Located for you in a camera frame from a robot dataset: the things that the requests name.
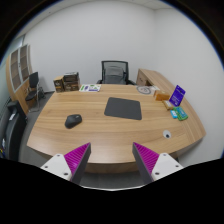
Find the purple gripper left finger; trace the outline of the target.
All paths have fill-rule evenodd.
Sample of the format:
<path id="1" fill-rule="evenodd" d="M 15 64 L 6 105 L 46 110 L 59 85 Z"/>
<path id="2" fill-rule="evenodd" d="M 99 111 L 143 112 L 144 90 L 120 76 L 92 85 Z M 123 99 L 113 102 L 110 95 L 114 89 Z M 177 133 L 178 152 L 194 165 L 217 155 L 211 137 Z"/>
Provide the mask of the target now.
<path id="1" fill-rule="evenodd" d="M 88 159 L 91 154 L 91 144 L 86 143 L 69 153 L 56 154 L 41 168 L 77 185 L 80 184 Z"/>

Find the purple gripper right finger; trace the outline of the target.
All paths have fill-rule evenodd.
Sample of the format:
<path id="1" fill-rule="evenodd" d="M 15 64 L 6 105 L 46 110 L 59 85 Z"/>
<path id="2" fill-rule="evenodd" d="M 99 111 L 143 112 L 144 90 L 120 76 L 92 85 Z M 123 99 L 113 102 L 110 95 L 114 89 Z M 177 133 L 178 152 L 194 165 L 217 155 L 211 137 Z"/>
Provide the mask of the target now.
<path id="1" fill-rule="evenodd" d="M 136 142 L 133 143 L 132 153 L 145 184 L 152 183 L 183 168 L 169 154 L 158 154 Z"/>

